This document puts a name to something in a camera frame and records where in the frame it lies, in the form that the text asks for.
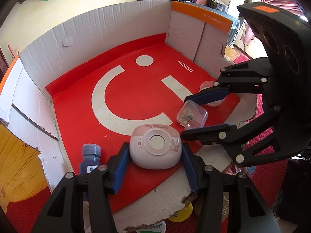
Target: jar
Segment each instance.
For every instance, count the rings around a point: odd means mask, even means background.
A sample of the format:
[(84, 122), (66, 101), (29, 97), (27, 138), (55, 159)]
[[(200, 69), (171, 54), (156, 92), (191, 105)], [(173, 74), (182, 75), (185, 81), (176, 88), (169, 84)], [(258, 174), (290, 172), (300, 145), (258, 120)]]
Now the jar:
[(206, 6), (207, 6), (207, 7), (210, 7), (210, 6), (211, 6), (211, 3), (212, 3), (212, 0), (207, 0)]
[[(212, 88), (213, 87), (213, 83), (214, 83), (214, 81), (205, 81), (205, 82), (203, 82), (201, 84), (201, 86), (200, 86), (200, 91), (203, 90), (203, 89)], [(222, 104), (225, 99), (226, 99), (226, 97), (223, 98), (222, 100), (219, 100), (219, 101), (215, 101), (215, 102), (212, 102), (212, 103), (207, 103), (206, 105), (211, 106), (211, 107), (217, 107), (220, 104)]]
[(217, 9), (217, 5), (219, 4), (219, 0), (212, 0), (211, 2), (211, 8)]

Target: clear plastic box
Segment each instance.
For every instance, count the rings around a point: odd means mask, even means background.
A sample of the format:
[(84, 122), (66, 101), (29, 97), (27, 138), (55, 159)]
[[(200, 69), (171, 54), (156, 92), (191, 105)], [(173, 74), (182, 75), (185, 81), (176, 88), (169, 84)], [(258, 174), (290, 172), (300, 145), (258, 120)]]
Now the clear plastic box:
[(207, 110), (203, 109), (194, 101), (186, 101), (177, 114), (177, 122), (186, 130), (197, 129), (204, 126), (208, 117)]

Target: blue tablecloth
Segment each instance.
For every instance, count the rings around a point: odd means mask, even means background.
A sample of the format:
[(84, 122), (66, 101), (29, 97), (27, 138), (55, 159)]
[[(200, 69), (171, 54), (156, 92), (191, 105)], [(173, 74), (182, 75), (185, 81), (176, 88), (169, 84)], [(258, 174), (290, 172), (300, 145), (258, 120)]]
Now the blue tablecloth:
[(226, 14), (225, 12), (212, 9), (210, 7), (207, 7), (207, 6), (204, 6), (204, 5), (201, 5), (201, 4), (196, 4), (196, 3), (188, 3), (188, 4), (191, 4), (191, 5), (194, 5), (194, 6), (198, 6), (198, 7), (204, 8), (206, 10), (210, 10), (210, 11), (212, 11), (214, 13), (217, 13), (217, 14), (219, 14), (219, 15), (225, 17), (225, 18), (228, 18), (229, 20), (231, 20), (232, 21), (232, 26), (231, 26), (231, 31), (229, 32), (229, 36), (228, 36), (228, 40), (227, 40), (227, 45), (231, 46), (233, 44), (233, 41), (234, 41), (234, 39), (236, 37), (236, 34), (238, 33), (238, 30), (240, 29), (240, 20), (234, 18), (231, 15)]

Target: wooden floor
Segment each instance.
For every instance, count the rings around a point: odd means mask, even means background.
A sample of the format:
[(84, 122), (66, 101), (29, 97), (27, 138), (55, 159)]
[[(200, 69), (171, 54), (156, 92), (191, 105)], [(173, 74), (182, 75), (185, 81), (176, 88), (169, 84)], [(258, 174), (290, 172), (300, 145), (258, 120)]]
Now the wooden floor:
[(0, 206), (33, 197), (47, 187), (39, 151), (15, 137), (0, 124)]
[(231, 61), (235, 60), (240, 54), (238, 50), (226, 46), (225, 55), (227, 55)]

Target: small clear container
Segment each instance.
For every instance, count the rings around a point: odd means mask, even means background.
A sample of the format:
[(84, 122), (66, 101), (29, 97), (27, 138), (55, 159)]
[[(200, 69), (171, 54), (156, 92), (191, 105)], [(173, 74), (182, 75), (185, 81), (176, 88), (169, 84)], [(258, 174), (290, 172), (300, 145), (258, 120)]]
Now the small clear container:
[(208, 112), (194, 101), (186, 101), (177, 114), (177, 122), (186, 130), (202, 128), (207, 120)]
[[(214, 83), (214, 81), (205, 81), (205, 82), (203, 82), (201, 84), (201, 86), (200, 86), (200, 91), (203, 90), (203, 89), (208, 89), (208, 88), (213, 87), (213, 83)], [(210, 107), (217, 107), (220, 104), (222, 104), (225, 99), (226, 99), (226, 97), (223, 98), (222, 100), (219, 100), (219, 101), (215, 101), (215, 102), (212, 102), (212, 103), (207, 103), (206, 105), (208, 105)]]

